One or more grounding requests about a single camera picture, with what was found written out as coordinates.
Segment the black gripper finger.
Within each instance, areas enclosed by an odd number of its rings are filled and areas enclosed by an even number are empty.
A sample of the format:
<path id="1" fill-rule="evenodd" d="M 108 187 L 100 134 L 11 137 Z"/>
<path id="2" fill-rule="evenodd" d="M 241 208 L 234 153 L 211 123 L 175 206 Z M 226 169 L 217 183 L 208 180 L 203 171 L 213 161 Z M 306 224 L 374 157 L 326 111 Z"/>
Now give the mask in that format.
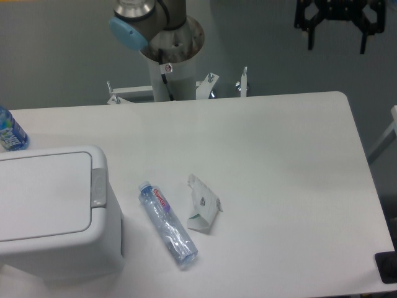
<path id="1" fill-rule="evenodd" d="M 376 14 L 375 22 L 371 22 L 365 15 L 363 9 L 367 6 Z M 368 37 L 385 30 L 386 1 L 350 1 L 350 20 L 362 33 L 360 54 L 364 54 Z"/>
<path id="2" fill-rule="evenodd" d="M 312 18 L 307 19 L 305 17 L 305 11 L 312 4 L 316 6 L 318 11 Z M 303 32 L 308 34 L 308 50 L 312 50 L 314 47 L 314 33 L 316 26 L 325 20 L 327 14 L 327 1 L 297 0 L 294 28 L 301 29 Z"/>

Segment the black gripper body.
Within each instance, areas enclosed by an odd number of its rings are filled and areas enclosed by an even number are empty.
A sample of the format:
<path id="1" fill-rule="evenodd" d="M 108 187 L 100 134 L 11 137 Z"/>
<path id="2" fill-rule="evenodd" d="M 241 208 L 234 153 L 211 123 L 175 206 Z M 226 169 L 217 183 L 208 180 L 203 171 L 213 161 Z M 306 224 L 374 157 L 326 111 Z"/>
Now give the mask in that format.
<path id="1" fill-rule="evenodd" d="M 373 8 L 376 1 L 304 1 L 304 9 L 310 5 L 317 8 L 317 12 L 310 20 L 321 22 L 323 20 L 364 20 L 367 17 L 363 12 L 365 7 Z"/>

